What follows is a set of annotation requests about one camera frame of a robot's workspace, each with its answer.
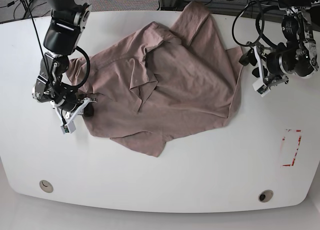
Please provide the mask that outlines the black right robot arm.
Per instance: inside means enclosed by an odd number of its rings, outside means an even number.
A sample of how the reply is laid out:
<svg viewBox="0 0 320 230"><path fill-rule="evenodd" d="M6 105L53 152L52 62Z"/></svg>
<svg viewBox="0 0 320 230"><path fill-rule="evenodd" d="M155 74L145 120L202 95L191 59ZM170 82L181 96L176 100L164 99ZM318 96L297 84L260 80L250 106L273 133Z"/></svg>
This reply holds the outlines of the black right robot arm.
<svg viewBox="0 0 320 230"><path fill-rule="evenodd" d="M95 99L78 95L78 90L86 83L91 63L87 53L78 46L92 10L90 0L46 0L51 7L51 21L40 48L42 53L40 71L32 89L32 97L39 103L49 102L58 115L63 133L72 133L76 127L74 119L78 115L93 115L91 103ZM78 51L85 59L83 79L69 85L62 81L69 68L69 56Z"/></svg>

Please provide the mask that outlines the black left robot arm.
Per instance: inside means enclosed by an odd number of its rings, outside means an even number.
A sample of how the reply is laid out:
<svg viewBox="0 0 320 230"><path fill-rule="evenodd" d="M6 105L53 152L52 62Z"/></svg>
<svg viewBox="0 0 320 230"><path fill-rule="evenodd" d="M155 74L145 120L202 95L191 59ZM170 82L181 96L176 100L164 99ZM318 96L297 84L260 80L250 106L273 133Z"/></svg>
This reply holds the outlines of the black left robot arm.
<svg viewBox="0 0 320 230"><path fill-rule="evenodd" d="M239 63L255 67L252 74L257 78L254 90L261 96L271 87L287 84L289 75L295 74L303 79L311 77L319 70L317 46L314 39L312 19L309 10L318 0L275 0L274 5L262 6L262 1L254 0L259 12L255 18L258 38L244 44L249 50L242 55ZM286 43L273 43L264 35L265 14L269 11L284 11L281 30Z"/></svg>

